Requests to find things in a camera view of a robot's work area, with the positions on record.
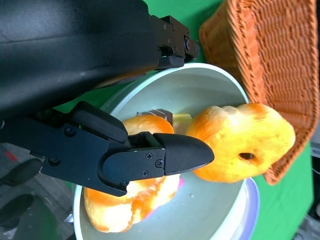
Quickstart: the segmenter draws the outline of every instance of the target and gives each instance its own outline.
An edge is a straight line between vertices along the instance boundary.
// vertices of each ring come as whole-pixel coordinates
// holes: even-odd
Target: white bowl
[[[226,71],[209,64],[190,63],[135,81],[101,108],[120,120],[137,112],[166,109],[193,117],[209,106],[248,103],[239,83]],[[230,213],[244,182],[213,183],[182,174],[185,183],[173,200],[122,233],[102,233],[89,221],[82,186],[76,186],[73,205],[78,240],[209,240]]]

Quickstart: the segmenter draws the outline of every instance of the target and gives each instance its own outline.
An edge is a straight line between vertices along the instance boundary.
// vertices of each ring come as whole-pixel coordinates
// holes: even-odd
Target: green tablecloth
[[[151,15],[157,17],[172,15],[189,27],[193,39],[198,39],[199,27],[222,2],[221,0],[145,1],[148,3]],[[196,61],[205,62],[202,52]],[[59,109],[69,110],[80,100],[86,100],[100,107],[121,87],[89,92]],[[268,185],[262,176],[254,178],[259,187],[261,205],[253,240],[290,240],[296,232],[313,200],[310,153],[310,145],[307,145],[286,176],[275,186]]]

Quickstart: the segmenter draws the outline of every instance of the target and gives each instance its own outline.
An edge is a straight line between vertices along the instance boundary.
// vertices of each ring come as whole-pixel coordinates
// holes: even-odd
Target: bread roll
[[[129,135],[140,132],[168,133],[174,130],[159,116],[141,115],[123,122]],[[157,207],[169,202],[179,186],[179,175],[131,181],[127,194],[116,197],[84,188],[84,204],[92,225],[100,232],[118,233],[139,223]]]
[[[186,134],[208,144],[215,155],[213,162],[193,172],[206,181],[226,183],[264,173],[296,139],[289,122],[258,103],[209,107],[194,118]]]

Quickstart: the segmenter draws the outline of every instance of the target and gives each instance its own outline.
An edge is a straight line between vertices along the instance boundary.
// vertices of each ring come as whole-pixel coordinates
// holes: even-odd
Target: yellow object
[[[173,129],[175,134],[185,135],[189,125],[192,123],[190,114],[174,114]]]
[[[226,183],[264,173],[296,139],[294,128],[278,112],[258,103],[209,107],[194,118],[186,134],[208,144],[215,156],[194,173]]]
[[[173,134],[173,127],[164,118],[141,115],[123,122],[129,135],[140,132]],[[169,202],[178,190],[180,176],[171,175],[131,181],[127,194],[116,197],[84,188],[84,205],[92,225],[100,232],[118,233],[142,221],[157,207]]]

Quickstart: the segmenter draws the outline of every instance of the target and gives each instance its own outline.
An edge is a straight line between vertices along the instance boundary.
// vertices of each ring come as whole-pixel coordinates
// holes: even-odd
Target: orange wicker basket
[[[277,183],[318,120],[316,1],[226,0],[199,38],[209,64],[233,75],[251,102],[274,108],[294,126],[294,146],[264,174]]]

